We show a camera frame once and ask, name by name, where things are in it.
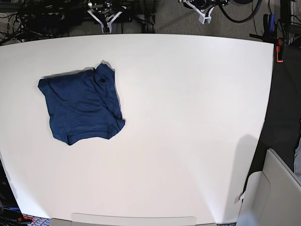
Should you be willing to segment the black power strip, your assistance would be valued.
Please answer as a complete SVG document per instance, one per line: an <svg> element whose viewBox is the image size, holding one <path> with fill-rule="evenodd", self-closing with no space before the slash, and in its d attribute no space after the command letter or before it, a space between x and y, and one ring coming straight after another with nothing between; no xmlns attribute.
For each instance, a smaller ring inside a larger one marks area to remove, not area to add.
<svg viewBox="0 0 301 226"><path fill-rule="evenodd" d="M36 13L31 14L29 16L30 19L37 19L37 20L64 20L65 14L59 12L50 12L50 13Z"/></svg>

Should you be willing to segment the black and blue clamp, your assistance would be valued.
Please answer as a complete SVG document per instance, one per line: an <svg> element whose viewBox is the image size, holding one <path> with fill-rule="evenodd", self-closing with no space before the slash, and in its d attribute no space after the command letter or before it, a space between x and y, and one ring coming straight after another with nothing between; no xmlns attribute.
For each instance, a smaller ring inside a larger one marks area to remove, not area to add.
<svg viewBox="0 0 301 226"><path fill-rule="evenodd" d="M266 43L277 43L277 33L275 32L275 15L264 14L263 15L263 35L249 34L251 38L262 40Z"/></svg>

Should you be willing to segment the red and black clamp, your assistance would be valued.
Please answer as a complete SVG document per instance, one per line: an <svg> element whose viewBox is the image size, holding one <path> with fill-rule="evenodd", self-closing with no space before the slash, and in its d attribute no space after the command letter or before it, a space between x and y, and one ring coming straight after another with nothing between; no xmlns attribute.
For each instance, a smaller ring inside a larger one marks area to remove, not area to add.
<svg viewBox="0 0 301 226"><path fill-rule="evenodd" d="M282 38L277 39L276 43L276 62L277 63L282 63L284 60L282 59L282 54L284 50L284 41Z"/></svg>

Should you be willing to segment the white plastic bin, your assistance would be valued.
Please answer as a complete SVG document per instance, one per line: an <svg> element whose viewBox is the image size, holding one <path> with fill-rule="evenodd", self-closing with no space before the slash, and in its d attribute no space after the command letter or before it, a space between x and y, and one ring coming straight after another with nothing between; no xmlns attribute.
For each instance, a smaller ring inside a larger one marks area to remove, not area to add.
<svg viewBox="0 0 301 226"><path fill-rule="evenodd" d="M299 226L301 182L273 149L262 171L250 175L237 226Z"/></svg>

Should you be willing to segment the blue long-sleeve T-shirt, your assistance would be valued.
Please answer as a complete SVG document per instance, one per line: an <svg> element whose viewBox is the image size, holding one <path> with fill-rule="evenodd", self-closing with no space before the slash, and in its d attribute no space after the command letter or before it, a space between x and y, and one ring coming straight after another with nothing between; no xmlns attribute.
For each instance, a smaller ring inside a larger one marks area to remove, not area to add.
<svg viewBox="0 0 301 226"><path fill-rule="evenodd" d="M115 72L107 64L68 75L41 79L53 137L67 145L93 137L110 139L125 126L115 87Z"/></svg>

